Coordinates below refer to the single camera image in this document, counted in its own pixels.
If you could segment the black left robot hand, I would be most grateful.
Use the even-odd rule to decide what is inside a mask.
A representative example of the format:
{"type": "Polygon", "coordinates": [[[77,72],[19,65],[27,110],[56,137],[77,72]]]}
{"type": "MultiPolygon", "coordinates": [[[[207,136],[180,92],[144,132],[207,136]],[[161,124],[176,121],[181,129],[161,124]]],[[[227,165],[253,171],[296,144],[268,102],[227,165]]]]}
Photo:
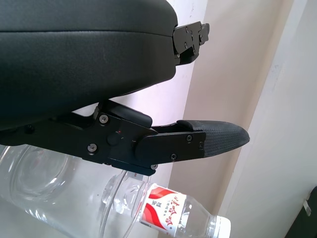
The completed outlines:
{"type": "Polygon", "coordinates": [[[152,119],[113,101],[172,79],[210,26],[183,26],[165,0],[3,0],[0,142],[32,145],[151,176],[155,165],[247,144],[223,121],[152,119]]]}

